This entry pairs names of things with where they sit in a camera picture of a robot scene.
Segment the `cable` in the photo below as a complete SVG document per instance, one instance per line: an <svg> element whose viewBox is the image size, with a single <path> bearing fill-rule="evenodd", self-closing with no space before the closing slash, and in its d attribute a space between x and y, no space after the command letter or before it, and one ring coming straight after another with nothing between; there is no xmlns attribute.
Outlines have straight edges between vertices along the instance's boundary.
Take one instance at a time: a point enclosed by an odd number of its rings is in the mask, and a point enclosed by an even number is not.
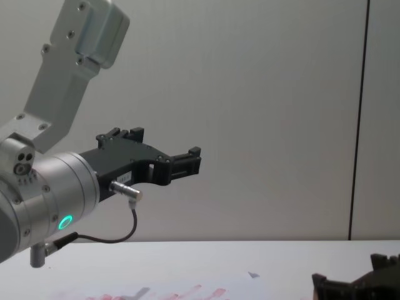
<svg viewBox="0 0 400 300"><path fill-rule="evenodd" d="M133 215L133 228L127 236L122 237L121 239L99 239L97 237L85 236L82 234L78 234L77 238L78 239L88 239L90 241L94 241L97 243L103 243L103 244L117 244L117 243L124 242L124 241L128 240L131 236L133 236L133 234L136 231L136 228L138 227L138 215L136 214L135 209L132 210L132 215Z"/></svg>

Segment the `white table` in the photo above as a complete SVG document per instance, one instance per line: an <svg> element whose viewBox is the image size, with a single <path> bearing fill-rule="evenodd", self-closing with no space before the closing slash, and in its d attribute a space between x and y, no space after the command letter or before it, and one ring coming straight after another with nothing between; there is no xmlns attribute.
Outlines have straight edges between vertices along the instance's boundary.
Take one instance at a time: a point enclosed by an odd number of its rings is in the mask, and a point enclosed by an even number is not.
<svg viewBox="0 0 400 300"><path fill-rule="evenodd" d="M41 269L29 266L29 251L0 264L0 295L42 300L77 284L229 278L251 271L261 275L268 298L308 300L312 273L352 281L371 270L372 253L399 254L400 241L72 244Z"/></svg>

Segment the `small paper piece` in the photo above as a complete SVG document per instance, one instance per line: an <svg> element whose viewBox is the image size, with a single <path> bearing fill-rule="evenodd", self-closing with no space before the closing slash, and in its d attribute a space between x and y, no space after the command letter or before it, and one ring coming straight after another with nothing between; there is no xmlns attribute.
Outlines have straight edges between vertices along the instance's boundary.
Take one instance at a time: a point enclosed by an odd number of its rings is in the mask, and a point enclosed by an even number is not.
<svg viewBox="0 0 400 300"><path fill-rule="evenodd" d="M261 278L248 273L234 279L171 282L149 286L98 284L62 292L52 300L266 300Z"/></svg>

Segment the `green led ring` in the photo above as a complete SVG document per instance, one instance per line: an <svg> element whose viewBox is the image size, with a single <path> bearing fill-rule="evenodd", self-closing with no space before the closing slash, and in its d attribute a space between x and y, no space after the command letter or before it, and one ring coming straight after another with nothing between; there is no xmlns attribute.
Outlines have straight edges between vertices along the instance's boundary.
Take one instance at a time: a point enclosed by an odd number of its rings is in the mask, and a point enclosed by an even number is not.
<svg viewBox="0 0 400 300"><path fill-rule="evenodd" d="M68 215L61 220L60 224L58 224L58 230L66 229L73 221L73 217Z"/></svg>

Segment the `white wall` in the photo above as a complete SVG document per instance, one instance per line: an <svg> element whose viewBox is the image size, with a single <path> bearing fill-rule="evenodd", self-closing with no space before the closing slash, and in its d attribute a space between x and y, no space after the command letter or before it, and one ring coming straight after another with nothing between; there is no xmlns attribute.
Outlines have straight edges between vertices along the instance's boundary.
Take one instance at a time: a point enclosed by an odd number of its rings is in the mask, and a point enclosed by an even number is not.
<svg viewBox="0 0 400 300"><path fill-rule="evenodd" d="M400 2L372 0L353 239L400 238Z"/></svg>
<svg viewBox="0 0 400 300"><path fill-rule="evenodd" d="M201 174L140 185L136 240L346 239L365 0L119 0L131 27L51 152L145 128L168 154L201 146ZM2 123L22 108L61 0L0 4ZM76 227L115 238L121 197Z"/></svg>

